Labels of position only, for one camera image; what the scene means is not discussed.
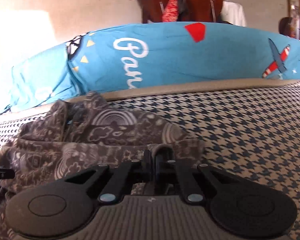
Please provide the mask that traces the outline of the grey patterned fleece garment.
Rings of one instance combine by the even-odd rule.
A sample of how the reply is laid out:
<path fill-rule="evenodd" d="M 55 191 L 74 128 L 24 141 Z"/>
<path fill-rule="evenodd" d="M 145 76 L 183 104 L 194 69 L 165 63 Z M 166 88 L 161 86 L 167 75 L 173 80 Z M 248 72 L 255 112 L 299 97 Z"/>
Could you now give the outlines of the grey patterned fleece garment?
<path fill-rule="evenodd" d="M 23 124 L 0 149 L 0 167 L 14 170 L 0 182 L 0 239 L 12 239 L 5 208 L 16 194 L 97 164 L 118 167 L 168 148 L 198 164 L 204 142 L 150 112 L 117 110 L 98 93 L 77 103 L 57 101 L 46 116 Z"/>

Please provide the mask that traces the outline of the blue cartoon print pillow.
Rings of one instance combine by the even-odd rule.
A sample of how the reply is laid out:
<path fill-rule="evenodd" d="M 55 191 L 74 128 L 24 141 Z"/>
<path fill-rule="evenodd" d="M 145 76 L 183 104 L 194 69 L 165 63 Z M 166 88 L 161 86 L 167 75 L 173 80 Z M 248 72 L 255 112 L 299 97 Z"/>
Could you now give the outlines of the blue cartoon print pillow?
<path fill-rule="evenodd" d="M 227 79 L 300 79 L 300 40 L 222 23 L 129 24 L 91 31 L 13 66 L 0 113 L 100 93 Z"/>

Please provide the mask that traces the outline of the white tablecloth table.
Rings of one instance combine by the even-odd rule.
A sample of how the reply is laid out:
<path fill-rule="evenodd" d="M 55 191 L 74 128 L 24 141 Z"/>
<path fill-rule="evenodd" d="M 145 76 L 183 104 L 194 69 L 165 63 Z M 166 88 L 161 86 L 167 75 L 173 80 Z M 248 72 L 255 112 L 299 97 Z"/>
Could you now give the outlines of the white tablecloth table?
<path fill-rule="evenodd" d="M 247 21 L 241 4 L 224 1 L 221 10 L 221 17 L 223 21 L 229 22 L 233 25 L 241 27 L 247 26 Z"/>

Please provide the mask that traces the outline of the dark wooden chair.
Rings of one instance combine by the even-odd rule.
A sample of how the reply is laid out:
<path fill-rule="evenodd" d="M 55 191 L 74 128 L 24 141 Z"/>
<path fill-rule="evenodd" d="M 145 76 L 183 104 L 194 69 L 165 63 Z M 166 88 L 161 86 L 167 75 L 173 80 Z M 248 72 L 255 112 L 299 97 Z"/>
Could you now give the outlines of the dark wooden chair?
<path fill-rule="evenodd" d="M 223 0 L 178 0 L 178 18 L 181 22 L 217 22 Z"/>
<path fill-rule="evenodd" d="M 141 9 L 142 23 L 162 22 L 162 16 L 168 0 L 137 0 Z"/>

